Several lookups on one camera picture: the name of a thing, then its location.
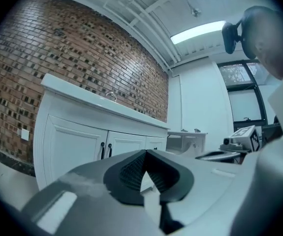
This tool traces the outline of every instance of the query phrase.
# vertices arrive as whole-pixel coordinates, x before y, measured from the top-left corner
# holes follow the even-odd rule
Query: black baseboard
[[[7,156],[5,153],[2,153],[1,151],[0,151],[0,162],[16,171],[19,171],[21,173],[27,174],[32,177],[35,176],[33,165],[18,161],[10,156]]]

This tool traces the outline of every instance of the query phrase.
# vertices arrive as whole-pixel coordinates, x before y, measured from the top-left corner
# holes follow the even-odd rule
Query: cabinet door
[[[43,149],[47,185],[77,166],[100,159],[106,137],[106,130],[49,116]]]
[[[112,156],[114,156],[145,149],[146,137],[109,131],[106,142],[106,157],[109,157],[109,144],[112,145]]]
[[[166,150],[166,138],[162,137],[147,137],[146,138],[146,149]]]

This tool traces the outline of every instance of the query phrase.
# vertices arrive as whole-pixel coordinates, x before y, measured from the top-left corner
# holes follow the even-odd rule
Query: wall outlet
[[[26,129],[22,129],[22,131],[21,131],[21,138],[23,140],[28,141],[29,140],[29,131],[26,130]]]

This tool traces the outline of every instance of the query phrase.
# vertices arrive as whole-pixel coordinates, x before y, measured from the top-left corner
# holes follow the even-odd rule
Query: ceiling light
[[[225,21],[218,21],[218,22],[213,22],[213,23],[197,26],[197,27],[188,29],[184,32],[181,32],[175,36],[172,36],[171,40],[173,44],[176,45],[192,37],[197,37],[205,33],[222,30],[222,27],[225,23],[226,23]]]

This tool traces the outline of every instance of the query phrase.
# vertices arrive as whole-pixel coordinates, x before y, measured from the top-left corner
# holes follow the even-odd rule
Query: faucet
[[[117,101],[117,96],[114,92],[108,92],[105,96],[108,96],[108,95],[112,95],[115,98],[114,102]]]

